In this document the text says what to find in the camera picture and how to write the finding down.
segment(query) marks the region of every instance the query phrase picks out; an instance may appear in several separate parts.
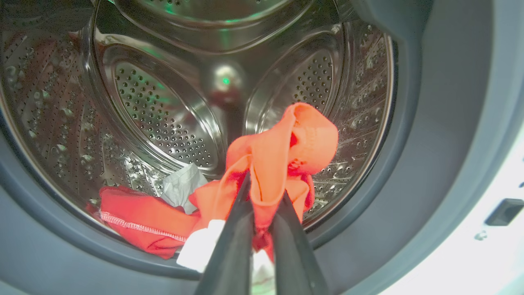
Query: perforated metal surface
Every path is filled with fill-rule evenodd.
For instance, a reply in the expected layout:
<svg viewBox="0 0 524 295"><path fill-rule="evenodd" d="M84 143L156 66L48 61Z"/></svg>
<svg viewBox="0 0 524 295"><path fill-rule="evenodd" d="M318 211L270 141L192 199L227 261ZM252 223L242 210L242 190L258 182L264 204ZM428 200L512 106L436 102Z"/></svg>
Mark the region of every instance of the perforated metal surface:
<svg viewBox="0 0 524 295"><path fill-rule="evenodd" d="M260 46L202 55L152 38L108 2L100 6L95 23L116 27L3 34L8 128L74 210L89 217L86 204L99 204L104 185L160 196L162 180L189 163L218 178L231 140L271 128L298 101L340 133L332 163L313 176L306 227L370 169L394 78L391 40L377 28L324 25L329 10L313 6L298 29Z"/></svg>
<svg viewBox="0 0 524 295"><path fill-rule="evenodd" d="M126 112L152 144L186 163L217 164L217 151L180 98L148 72L130 64L115 64L115 84Z"/></svg>

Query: gray cloth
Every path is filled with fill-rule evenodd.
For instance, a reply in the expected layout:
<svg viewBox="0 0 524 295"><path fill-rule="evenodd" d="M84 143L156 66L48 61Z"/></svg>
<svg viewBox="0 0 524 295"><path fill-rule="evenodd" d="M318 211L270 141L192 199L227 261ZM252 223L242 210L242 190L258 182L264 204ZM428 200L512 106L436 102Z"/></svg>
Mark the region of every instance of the gray cloth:
<svg viewBox="0 0 524 295"><path fill-rule="evenodd" d="M160 196L173 207L182 206L186 214L193 213L197 208L188 200L195 189L208 183L195 164L174 172L164 178L163 194Z"/></svg>

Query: stitching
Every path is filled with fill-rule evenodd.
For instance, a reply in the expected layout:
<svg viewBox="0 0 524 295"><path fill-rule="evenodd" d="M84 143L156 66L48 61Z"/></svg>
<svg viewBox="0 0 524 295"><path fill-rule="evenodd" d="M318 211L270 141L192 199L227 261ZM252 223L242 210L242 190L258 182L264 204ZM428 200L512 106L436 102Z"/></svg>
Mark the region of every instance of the stitching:
<svg viewBox="0 0 524 295"><path fill-rule="evenodd" d="M182 236L179 236L179 235L174 235L174 234L170 234L166 231L163 231L163 230L159 230L159 229L155 229L155 228L152 228L152 227L149 227L149 226L144 226L144 225L141 225L141 224L137 224L137 223L132 223L132 222L127 222L121 218L118 218L114 215L111 215L111 213L109 212L105 212L105 211L101 211L100 212L100 217L103 221L107 222L107 223L111 223L111 224L115 224L115 225L118 225L118 226L121 226L121 227L124 227L124 228L130 228L130 229L134 229L134 230L138 230L138 231L143 231L145 233L150 233L150 234L155 234L155 235L160 235L160 236L166 236L166 237L170 237L172 239L175 239L177 241L180 241L180 242L184 242L187 241L187 238L184 238Z"/></svg>

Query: orange cloth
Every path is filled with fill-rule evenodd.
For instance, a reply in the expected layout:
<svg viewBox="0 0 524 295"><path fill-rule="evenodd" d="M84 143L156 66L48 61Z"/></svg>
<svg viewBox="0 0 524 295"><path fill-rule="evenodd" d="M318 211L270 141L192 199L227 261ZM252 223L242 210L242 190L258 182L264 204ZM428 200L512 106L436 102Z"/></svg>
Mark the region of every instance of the orange cloth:
<svg viewBox="0 0 524 295"><path fill-rule="evenodd" d="M249 170L250 198L257 230L254 245L257 249L269 246L266 249L272 258L272 242L267 229L284 190L302 222L303 212L314 202L311 175L329 164L337 143L336 127L314 107L297 103L288 107L282 120L270 130L240 137L231 144L222 179L198 188L189 197L199 209L191 216L170 208L157 198L133 195L121 187L106 187L100 192L102 219L133 245L164 258L171 257L175 248L184 242L173 236L187 238L192 232L206 228L212 219L227 219ZM128 224L115 225L108 221L108 216ZM137 232L140 230L129 224L143 225L147 232ZM156 235L150 228L158 231Z"/></svg>

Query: washing machine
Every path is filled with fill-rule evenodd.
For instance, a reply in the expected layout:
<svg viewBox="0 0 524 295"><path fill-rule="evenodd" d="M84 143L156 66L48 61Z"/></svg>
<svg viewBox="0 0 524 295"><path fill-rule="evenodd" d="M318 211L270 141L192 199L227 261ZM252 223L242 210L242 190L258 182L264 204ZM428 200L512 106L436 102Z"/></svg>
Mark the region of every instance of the washing machine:
<svg viewBox="0 0 524 295"><path fill-rule="evenodd" d="M100 188L219 179L297 102L339 130L303 222L331 293L523 293L523 2L1 5L0 293L193 294Z"/></svg>

